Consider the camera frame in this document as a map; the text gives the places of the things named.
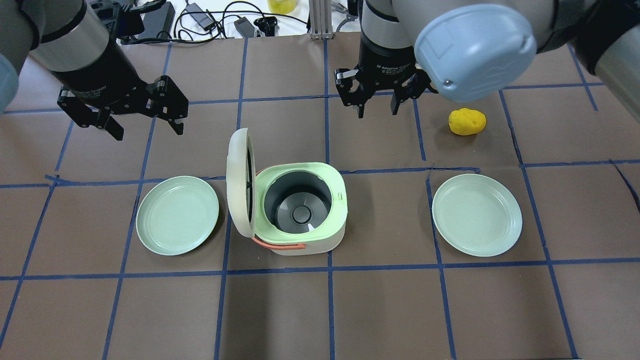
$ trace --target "metal frame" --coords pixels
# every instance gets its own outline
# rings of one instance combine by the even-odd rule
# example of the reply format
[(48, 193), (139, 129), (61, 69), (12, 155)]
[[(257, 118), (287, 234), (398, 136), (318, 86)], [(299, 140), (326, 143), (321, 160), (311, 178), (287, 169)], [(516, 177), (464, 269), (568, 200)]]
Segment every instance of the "metal frame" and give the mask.
[(309, 0), (312, 40), (333, 38), (331, 9), (331, 0)]

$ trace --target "orange handle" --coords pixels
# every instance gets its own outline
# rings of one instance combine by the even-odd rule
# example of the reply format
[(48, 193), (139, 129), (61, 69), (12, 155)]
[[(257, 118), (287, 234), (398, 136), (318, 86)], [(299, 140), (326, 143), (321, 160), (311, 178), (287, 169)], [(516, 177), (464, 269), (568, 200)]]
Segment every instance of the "orange handle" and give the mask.
[(260, 245), (261, 247), (265, 247), (267, 249), (271, 249), (271, 250), (304, 250), (307, 248), (307, 246), (305, 244), (295, 244), (295, 245), (272, 245), (269, 243), (266, 243), (260, 239), (258, 239), (258, 237), (253, 237), (251, 238), (253, 241), (255, 241), (256, 244)]

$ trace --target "plate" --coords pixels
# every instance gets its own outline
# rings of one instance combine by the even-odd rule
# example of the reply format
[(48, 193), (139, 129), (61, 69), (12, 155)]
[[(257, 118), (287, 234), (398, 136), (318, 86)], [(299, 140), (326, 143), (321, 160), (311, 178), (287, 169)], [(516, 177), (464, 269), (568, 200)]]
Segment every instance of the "plate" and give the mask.
[(204, 180), (178, 176), (156, 185), (136, 215), (136, 231), (147, 249), (179, 255), (198, 247), (213, 231), (220, 205)]
[(522, 231), (522, 212), (513, 194), (478, 174), (454, 176), (439, 187), (433, 221), (444, 240), (473, 256), (502, 254)]

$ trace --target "green plate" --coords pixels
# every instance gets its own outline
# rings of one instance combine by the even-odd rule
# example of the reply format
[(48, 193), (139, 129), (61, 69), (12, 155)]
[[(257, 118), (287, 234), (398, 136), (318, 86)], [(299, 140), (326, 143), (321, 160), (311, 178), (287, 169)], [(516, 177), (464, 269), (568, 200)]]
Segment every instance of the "green plate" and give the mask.
[(136, 231), (147, 249), (179, 255), (198, 247), (218, 221), (218, 196), (204, 180), (178, 176), (156, 185), (136, 215)]

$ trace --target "yellow cup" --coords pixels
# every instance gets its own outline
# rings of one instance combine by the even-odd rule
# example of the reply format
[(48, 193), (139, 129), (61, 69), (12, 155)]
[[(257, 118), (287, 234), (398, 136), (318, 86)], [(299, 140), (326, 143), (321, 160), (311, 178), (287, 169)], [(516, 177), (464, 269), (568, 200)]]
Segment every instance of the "yellow cup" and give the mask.
[(297, 0), (268, 0), (269, 10), (272, 13), (287, 14), (296, 8)]

